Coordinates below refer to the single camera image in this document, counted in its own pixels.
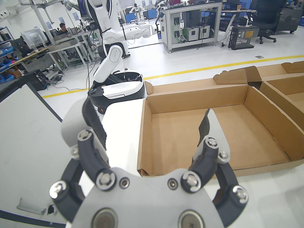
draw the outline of cardboard box flap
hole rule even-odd
[[[294,63],[282,63],[282,66],[288,74],[304,73],[304,61]]]

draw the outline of electrical box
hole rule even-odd
[[[199,39],[209,38],[210,25],[200,26]]]
[[[184,28],[183,36],[188,42],[195,41],[199,39],[199,28]]]
[[[167,32],[171,34],[171,42],[174,43],[181,43],[181,14],[174,13],[170,15],[171,20],[171,30]]]

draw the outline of computer tower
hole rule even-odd
[[[259,29],[259,27],[253,25],[235,26],[231,31],[228,47],[232,50],[253,48],[255,40],[251,42],[251,39],[257,37]]]
[[[188,42],[195,41],[199,39],[199,28],[184,28],[183,36],[187,39]]]
[[[210,25],[199,27],[199,39],[209,38],[209,33],[210,33]]]

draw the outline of blue storage bin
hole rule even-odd
[[[4,79],[8,82],[8,81],[11,81],[13,80],[15,77],[13,75],[6,75],[6,76],[3,76]]]

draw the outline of humanoid robot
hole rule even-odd
[[[131,14],[131,13],[135,12],[136,18],[140,19],[140,18],[143,18],[143,11],[144,10],[145,9],[142,6],[137,5],[136,3],[134,3],[134,7],[130,10],[129,13]]]

